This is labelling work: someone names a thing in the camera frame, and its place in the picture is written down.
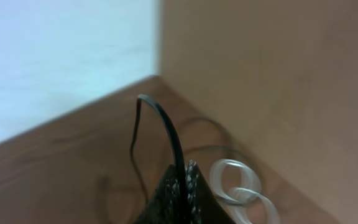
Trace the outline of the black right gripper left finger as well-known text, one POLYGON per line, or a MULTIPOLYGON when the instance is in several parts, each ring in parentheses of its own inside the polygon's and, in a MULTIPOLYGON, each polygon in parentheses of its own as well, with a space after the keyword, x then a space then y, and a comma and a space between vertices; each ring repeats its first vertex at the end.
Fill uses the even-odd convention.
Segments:
POLYGON ((134 224, 179 224, 183 222, 177 172, 169 165, 150 202, 134 224))

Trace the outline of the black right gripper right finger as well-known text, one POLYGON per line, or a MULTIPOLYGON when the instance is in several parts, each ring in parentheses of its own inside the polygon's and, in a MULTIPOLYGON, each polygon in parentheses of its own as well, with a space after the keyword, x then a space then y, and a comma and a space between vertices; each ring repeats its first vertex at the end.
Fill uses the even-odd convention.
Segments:
POLYGON ((187 200, 190 208, 190 223, 234 224, 232 218, 215 199, 207 181, 195 161, 190 160, 186 168, 187 200))

